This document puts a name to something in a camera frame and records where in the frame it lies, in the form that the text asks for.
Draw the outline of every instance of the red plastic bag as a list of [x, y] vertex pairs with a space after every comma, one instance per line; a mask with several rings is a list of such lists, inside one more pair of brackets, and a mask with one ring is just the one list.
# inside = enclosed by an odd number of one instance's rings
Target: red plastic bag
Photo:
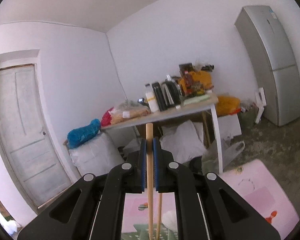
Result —
[[113, 107], [111, 107], [108, 111], [105, 112], [105, 114], [102, 117], [101, 120], [101, 127], [105, 127], [108, 125], [111, 125], [111, 114], [109, 113], [111, 110], [113, 109]]

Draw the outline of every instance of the plastic bottle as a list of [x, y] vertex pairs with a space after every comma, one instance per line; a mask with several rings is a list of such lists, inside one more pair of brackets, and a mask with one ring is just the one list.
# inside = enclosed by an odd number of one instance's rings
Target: plastic bottle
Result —
[[159, 110], [159, 106], [157, 101], [155, 100], [154, 93], [150, 84], [146, 84], [146, 98], [148, 100], [148, 104], [152, 113]]
[[159, 110], [161, 112], [167, 110], [168, 108], [167, 108], [167, 105], [164, 101], [163, 93], [162, 93], [159, 82], [152, 83], [152, 89], [153, 89], [153, 93], [155, 95], [155, 98], [157, 100]]

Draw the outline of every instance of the door panel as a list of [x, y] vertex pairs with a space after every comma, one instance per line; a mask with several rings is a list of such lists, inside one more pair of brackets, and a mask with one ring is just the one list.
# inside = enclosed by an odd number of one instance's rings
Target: door panel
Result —
[[71, 185], [68, 177], [60, 175], [60, 167], [57, 165], [39, 173], [24, 183], [29, 189], [36, 188], [32, 193], [36, 201], [42, 204]]
[[71, 185], [47, 135], [34, 66], [0, 70], [0, 139], [17, 179], [37, 207]]

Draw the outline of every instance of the wooden stick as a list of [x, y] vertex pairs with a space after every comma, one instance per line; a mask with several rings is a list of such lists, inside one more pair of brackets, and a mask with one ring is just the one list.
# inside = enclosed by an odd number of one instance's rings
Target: wooden stick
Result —
[[156, 237], [156, 240], [159, 240], [159, 237], [160, 237], [161, 215], [162, 215], [162, 193], [159, 193], [158, 219], [157, 219], [157, 237]]
[[205, 129], [204, 137], [207, 139], [207, 147], [209, 147], [211, 145], [211, 141], [210, 141], [210, 135], [209, 135], [209, 129], [208, 129], [208, 123], [207, 123], [207, 113], [205, 111], [203, 111], [201, 113], [202, 113], [204, 129]]
[[146, 124], [147, 140], [147, 192], [148, 192], [148, 210], [149, 210], [149, 239], [153, 238], [153, 124]]

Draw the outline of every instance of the refrigerator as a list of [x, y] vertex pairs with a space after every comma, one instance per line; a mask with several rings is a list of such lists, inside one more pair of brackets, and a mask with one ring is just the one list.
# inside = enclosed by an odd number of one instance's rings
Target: refrigerator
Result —
[[242, 8], [236, 22], [257, 83], [263, 87], [263, 116], [282, 126], [300, 117], [300, 76], [288, 37], [274, 11], [266, 5]]

